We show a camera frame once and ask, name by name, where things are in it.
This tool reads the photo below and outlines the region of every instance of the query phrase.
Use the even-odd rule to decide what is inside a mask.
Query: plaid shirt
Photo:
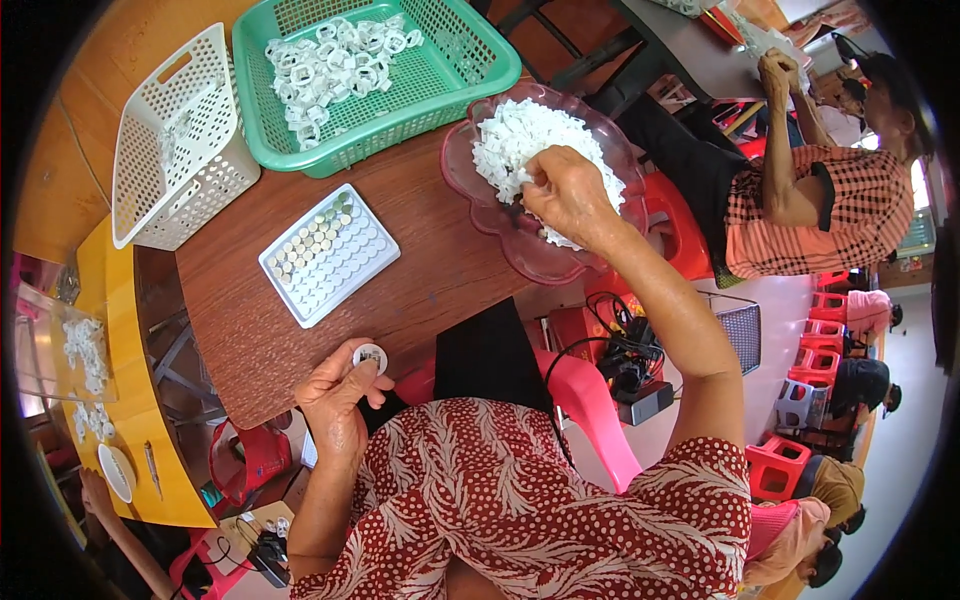
[[[755,278],[864,267],[885,258],[903,239],[913,219],[913,186],[893,155],[802,146],[793,150],[793,163],[798,180],[819,172],[832,182],[829,224],[826,216],[812,228],[786,228],[764,219],[763,158],[756,158],[731,185],[726,219],[731,273]]]

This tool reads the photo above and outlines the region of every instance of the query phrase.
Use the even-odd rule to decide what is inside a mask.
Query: patterned blouse
[[[371,438],[353,530],[291,598],[446,598],[455,554],[507,598],[732,598],[750,535],[743,451],[691,439],[623,495],[566,463],[550,419],[452,398]]]
[[[763,158],[734,179],[727,204],[727,267],[747,279],[866,267],[886,258],[913,219],[910,174],[884,150],[828,146],[793,149],[797,178],[817,176],[827,190],[815,228],[763,218]]]

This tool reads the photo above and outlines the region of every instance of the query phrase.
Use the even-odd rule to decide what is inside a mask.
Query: white tray
[[[352,208],[348,219],[343,219],[341,205]],[[335,237],[328,235],[332,230]],[[257,261],[294,319],[307,329],[399,257],[394,238],[353,186],[344,183],[284,231]]]

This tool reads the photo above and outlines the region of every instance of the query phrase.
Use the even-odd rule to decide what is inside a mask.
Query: woman's left hand
[[[379,409],[386,400],[382,390],[394,388],[390,377],[376,374],[375,361],[368,359],[353,367],[353,352],[372,343],[370,338],[347,340],[294,391],[322,461],[360,463],[367,450],[367,425],[357,402],[366,396],[371,408]]]

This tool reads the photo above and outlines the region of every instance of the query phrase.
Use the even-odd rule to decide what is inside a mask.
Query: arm
[[[359,465],[317,464],[297,518],[290,524],[287,558],[297,581],[328,573],[347,544],[350,503]]]
[[[781,66],[783,60],[771,51],[760,60],[759,65],[770,110],[763,158],[763,213],[767,221],[781,227],[816,227],[820,222],[826,191],[816,177],[797,180],[786,128],[789,82],[787,71]]]
[[[347,544],[353,487],[367,450],[367,425],[356,404],[366,396],[378,409],[385,401],[381,390],[394,387],[376,374],[373,360],[353,367],[353,352],[372,342],[347,340],[294,391],[321,457],[290,524],[287,558],[294,581],[330,572]]]
[[[113,510],[107,481],[99,473],[89,468],[81,469],[80,480],[83,484],[82,496],[86,511],[96,516],[96,520],[100,521],[107,534],[117,544],[120,551],[124,553],[127,560],[131,562],[140,577],[143,577],[143,581],[147,583],[154,594],[159,598],[173,598],[179,591],[177,586],[174,585],[170,576],[143,545],[143,542],[127,529],[116,511]]]
[[[716,317],[688,281],[613,211],[597,168],[572,148],[551,146],[527,171],[524,206],[604,258],[627,280],[663,349],[684,377],[684,396],[669,447],[716,437],[743,446],[740,363]]]
[[[797,123],[800,125],[800,133],[804,137],[804,142],[814,146],[836,146],[836,142],[824,128],[824,124],[820,120],[820,114],[812,106],[806,94],[799,89],[790,90],[790,97],[793,98],[793,105],[797,109]]]

